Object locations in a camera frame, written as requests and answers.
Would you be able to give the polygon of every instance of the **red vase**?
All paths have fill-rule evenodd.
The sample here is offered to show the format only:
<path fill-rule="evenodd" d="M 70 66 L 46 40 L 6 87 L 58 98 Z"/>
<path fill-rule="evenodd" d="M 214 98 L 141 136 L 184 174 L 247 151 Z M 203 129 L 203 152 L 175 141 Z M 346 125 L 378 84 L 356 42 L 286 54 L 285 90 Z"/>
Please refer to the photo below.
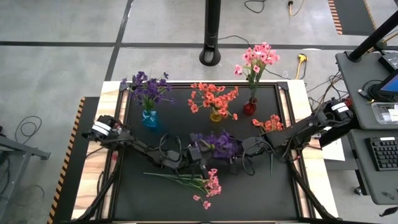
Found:
<path fill-rule="evenodd" d="M 243 106 L 243 112 L 246 115 L 252 115 L 257 109 L 256 106 L 257 99 L 256 98 L 250 98 L 249 101 Z"/>

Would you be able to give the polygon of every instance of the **monitor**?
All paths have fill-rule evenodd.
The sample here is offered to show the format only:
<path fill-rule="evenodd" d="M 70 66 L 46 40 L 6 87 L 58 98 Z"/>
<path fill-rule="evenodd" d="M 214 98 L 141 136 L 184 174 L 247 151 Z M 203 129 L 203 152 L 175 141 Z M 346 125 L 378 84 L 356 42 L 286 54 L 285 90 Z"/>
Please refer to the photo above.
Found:
<path fill-rule="evenodd" d="M 398 95 L 398 70 L 378 84 L 377 91 L 383 95 Z"/>

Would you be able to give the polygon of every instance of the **computer screen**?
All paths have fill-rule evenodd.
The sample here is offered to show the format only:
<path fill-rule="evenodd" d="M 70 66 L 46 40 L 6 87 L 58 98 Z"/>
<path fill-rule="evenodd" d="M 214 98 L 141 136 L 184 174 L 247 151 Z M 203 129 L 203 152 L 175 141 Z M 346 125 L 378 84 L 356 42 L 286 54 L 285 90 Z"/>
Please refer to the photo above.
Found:
<path fill-rule="evenodd" d="M 390 81 L 380 88 L 382 91 L 398 92 L 398 75 L 394 76 Z"/>

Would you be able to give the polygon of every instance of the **yellow vase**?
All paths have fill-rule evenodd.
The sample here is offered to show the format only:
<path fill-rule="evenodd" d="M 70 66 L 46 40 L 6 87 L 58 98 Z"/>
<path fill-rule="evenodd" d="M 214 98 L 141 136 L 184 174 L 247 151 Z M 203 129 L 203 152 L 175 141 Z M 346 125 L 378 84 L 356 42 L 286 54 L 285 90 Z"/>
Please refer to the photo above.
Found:
<path fill-rule="evenodd" d="M 219 122 L 221 119 L 223 119 L 223 115 L 219 114 L 218 110 L 214 109 L 214 107 L 211 107 L 210 119 L 214 122 Z"/>

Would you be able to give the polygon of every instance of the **wooden table frame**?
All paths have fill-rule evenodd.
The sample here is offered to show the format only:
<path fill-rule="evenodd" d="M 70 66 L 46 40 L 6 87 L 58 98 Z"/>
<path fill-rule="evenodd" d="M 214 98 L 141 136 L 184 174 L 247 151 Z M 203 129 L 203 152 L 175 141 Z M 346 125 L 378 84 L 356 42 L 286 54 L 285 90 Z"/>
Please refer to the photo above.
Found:
<path fill-rule="evenodd" d="M 246 81 L 170 81 L 172 83 L 186 83 L 186 82 L 235 82 L 235 83 L 244 83 Z M 295 122 L 300 121 L 303 118 L 306 118 L 311 114 L 311 109 L 309 102 L 307 100 L 307 93 L 305 90 L 304 82 L 302 80 L 261 80 L 261 82 L 286 82 L 289 87 L 289 97 L 291 101 L 291 106 L 294 113 Z M 101 115 L 114 115 L 116 102 L 118 99 L 119 93 L 119 84 L 120 82 L 104 82 L 101 90 L 101 97 L 99 99 L 98 109 L 96 112 L 95 120 Z M 290 117 L 289 111 L 287 107 L 287 100 L 285 96 L 285 92 L 283 90 L 280 91 L 283 112 L 285 115 L 286 126 L 290 126 Z M 120 107 L 119 119 L 123 121 L 124 113 L 126 110 L 126 99 L 125 95 L 121 100 L 122 104 Z M 319 141 L 312 139 L 310 142 L 311 146 L 320 147 Z M 99 144 L 95 142 L 90 142 L 87 153 L 90 153 L 97 148 L 99 148 Z M 83 214 L 86 208 L 90 205 L 90 203 L 96 197 L 96 185 L 98 181 L 98 177 L 101 175 L 102 171 L 105 167 L 105 160 L 107 156 L 107 151 L 99 151 L 96 154 L 93 154 L 89 158 L 86 159 L 85 165 L 83 168 L 83 173 L 81 175 L 80 185 L 78 189 L 78 194 L 76 197 L 75 206 L 73 209 L 72 218 L 77 218 Z M 331 213 L 333 216 L 337 217 L 337 209 L 335 206 L 335 201 L 333 198 L 333 193 L 331 191 L 328 174 L 326 172 L 325 163 L 323 160 L 322 151 L 318 149 L 313 149 L 311 147 L 307 147 L 303 150 L 302 155 L 305 163 L 305 171 L 307 173 L 308 182 L 312 192 L 315 194 L 317 199 L 321 202 L 321 204 Z M 295 162 L 297 170 L 300 172 L 300 166 L 298 162 Z M 297 184 L 300 202 L 302 206 L 303 216 L 309 217 L 310 210 L 308 209 L 308 200 L 301 189 L 301 187 Z M 109 210 L 109 202 L 112 188 L 108 191 L 106 198 L 104 200 L 103 207 L 103 218 L 107 217 Z"/>

